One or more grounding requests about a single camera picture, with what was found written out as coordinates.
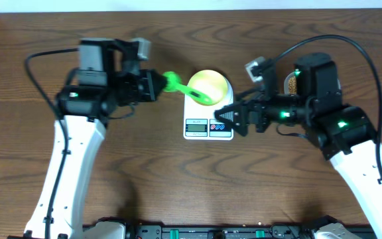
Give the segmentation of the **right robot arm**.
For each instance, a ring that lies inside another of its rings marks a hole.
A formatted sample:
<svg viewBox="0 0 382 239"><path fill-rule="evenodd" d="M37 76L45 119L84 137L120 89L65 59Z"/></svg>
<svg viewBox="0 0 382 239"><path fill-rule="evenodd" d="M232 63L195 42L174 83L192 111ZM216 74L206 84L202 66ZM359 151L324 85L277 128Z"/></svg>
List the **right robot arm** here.
<svg viewBox="0 0 382 239"><path fill-rule="evenodd" d="M257 95L215 111L215 118L245 136L249 125L263 133L272 123L301 125L304 138L323 154L351 189L376 237L382 238L382 143L357 106L344 104L335 62L312 53L294 63L296 93L280 94L276 78L265 81Z"/></svg>

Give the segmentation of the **green plastic measuring scoop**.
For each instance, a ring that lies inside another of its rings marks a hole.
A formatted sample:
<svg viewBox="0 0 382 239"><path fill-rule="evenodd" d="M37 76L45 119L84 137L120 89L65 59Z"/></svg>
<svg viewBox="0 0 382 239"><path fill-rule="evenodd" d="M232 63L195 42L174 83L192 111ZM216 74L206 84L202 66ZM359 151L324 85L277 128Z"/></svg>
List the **green plastic measuring scoop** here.
<svg viewBox="0 0 382 239"><path fill-rule="evenodd" d="M189 96L195 102L210 106L214 103L214 101L207 94L188 87L182 84L181 78L175 72L165 72L162 74L166 78L166 86L164 87L164 92L181 92L185 96Z"/></svg>

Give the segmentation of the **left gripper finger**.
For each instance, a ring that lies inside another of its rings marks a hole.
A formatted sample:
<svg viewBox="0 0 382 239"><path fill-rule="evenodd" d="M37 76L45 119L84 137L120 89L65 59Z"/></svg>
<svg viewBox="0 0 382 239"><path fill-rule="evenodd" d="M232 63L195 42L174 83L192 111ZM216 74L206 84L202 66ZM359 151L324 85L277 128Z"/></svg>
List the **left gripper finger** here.
<svg viewBox="0 0 382 239"><path fill-rule="evenodd" d="M164 88L166 87L166 82L159 82L156 84L149 84L147 101L155 102L157 101L159 95L162 93Z"/></svg>
<svg viewBox="0 0 382 239"><path fill-rule="evenodd" d="M147 70L147 78L153 86L166 86L166 78L155 69Z"/></svg>

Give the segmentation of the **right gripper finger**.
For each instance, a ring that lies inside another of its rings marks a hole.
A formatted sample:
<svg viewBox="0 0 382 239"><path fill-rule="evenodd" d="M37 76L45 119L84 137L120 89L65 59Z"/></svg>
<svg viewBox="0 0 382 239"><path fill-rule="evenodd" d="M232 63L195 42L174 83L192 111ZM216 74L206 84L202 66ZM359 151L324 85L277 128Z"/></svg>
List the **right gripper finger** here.
<svg viewBox="0 0 382 239"><path fill-rule="evenodd" d="M216 110L214 116L223 123L247 123L247 105L243 101L235 102Z"/></svg>
<svg viewBox="0 0 382 239"><path fill-rule="evenodd" d="M247 136L249 121L245 118L224 119L223 122L240 136Z"/></svg>

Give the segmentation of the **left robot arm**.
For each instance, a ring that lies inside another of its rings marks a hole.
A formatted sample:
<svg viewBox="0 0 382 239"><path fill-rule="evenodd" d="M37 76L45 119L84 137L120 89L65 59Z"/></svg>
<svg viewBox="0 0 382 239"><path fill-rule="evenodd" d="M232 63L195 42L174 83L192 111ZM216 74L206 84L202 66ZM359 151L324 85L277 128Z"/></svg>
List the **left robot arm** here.
<svg viewBox="0 0 382 239"><path fill-rule="evenodd" d="M84 226L83 211L95 158L114 111L155 101L167 84L156 71L141 68L150 47L143 38L80 41L79 66L48 101L56 117L52 157L24 238L134 237L134 231L116 219Z"/></svg>

